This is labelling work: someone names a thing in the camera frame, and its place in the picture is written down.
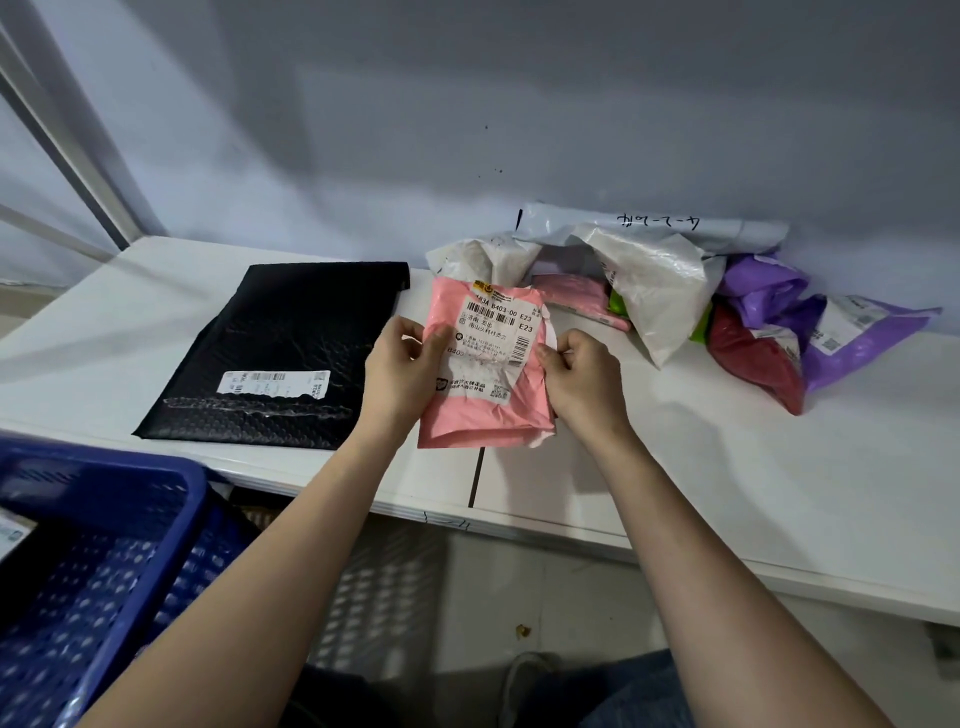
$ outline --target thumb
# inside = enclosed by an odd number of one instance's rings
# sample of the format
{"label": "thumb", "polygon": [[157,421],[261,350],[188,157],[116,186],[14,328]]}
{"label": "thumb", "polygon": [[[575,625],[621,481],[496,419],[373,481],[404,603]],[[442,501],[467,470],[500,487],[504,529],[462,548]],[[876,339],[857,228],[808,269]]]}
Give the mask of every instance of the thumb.
{"label": "thumb", "polygon": [[453,327],[444,326],[438,328],[423,342],[423,351],[420,353],[418,361],[422,361],[424,366],[439,367],[440,359],[444,355],[446,345],[450,342],[450,336],[453,334]]}
{"label": "thumb", "polygon": [[568,371],[564,358],[555,349],[546,344],[537,344],[535,351],[548,376],[559,376]]}

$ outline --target blue plastic basket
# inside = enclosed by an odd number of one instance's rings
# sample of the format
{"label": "blue plastic basket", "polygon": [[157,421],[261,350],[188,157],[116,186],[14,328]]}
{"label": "blue plastic basket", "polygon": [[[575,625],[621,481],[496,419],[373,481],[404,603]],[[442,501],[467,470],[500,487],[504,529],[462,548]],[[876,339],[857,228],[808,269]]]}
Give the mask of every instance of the blue plastic basket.
{"label": "blue plastic basket", "polygon": [[68,728],[255,538],[176,457],[0,437],[0,728]]}

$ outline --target pink package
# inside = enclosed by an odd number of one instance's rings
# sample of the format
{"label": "pink package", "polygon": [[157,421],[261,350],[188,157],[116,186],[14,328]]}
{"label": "pink package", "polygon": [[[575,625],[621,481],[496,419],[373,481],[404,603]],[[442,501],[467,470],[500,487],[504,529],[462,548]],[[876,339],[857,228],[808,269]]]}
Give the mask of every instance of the pink package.
{"label": "pink package", "polygon": [[436,278],[424,335],[443,325],[456,334],[420,419],[418,447],[534,447],[556,431],[532,351],[535,343],[557,345],[540,291]]}
{"label": "pink package", "polygon": [[565,308],[621,331],[629,331],[633,327],[630,319],[617,316],[607,309],[610,296],[607,295],[607,284],[602,280],[554,274],[533,276],[533,285],[543,294],[544,302],[549,305]]}

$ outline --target blue jeans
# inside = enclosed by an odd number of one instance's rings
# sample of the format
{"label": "blue jeans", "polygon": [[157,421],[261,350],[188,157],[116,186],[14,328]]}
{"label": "blue jeans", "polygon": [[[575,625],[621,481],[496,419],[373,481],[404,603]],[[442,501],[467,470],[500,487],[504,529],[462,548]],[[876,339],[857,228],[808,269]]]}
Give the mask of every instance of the blue jeans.
{"label": "blue jeans", "polygon": [[[281,728],[398,728],[398,718],[362,677],[306,667]],[[694,728],[669,650],[574,672],[544,675],[516,728]]]}
{"label": "blue jeans", "polygon": [[520,708],[516,728],[693,728],[670,650],[545,675]]}

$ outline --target black package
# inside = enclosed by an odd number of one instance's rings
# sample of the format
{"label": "black package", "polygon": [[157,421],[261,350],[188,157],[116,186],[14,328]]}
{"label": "black package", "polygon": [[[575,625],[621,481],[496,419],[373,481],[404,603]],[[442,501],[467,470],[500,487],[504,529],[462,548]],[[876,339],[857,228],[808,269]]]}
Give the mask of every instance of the black package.
{"label": "black package", "polygon": [[340,447],[367,355],[409,287],[406,263],[252,265],[133,434]]}

